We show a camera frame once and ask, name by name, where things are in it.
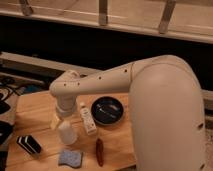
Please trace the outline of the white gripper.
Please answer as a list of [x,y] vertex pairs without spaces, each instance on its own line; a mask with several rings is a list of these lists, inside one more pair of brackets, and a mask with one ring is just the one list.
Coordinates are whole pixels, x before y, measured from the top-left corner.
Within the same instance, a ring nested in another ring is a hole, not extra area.
[[56,100],[56,113],[52,115],[50,128],[55,130],[62,122],[61,118],[71,116],[77,110],[76,97],[58,98]]

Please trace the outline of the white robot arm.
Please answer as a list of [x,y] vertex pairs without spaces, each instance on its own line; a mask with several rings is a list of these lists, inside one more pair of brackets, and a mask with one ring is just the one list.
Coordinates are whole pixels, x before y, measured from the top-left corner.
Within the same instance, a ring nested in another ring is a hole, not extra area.
[[202,91],[183,59],[162,55],[84,78],[68,70],[50,92],[62,117],[81,94],[127,92],[137,171],[206,171]]

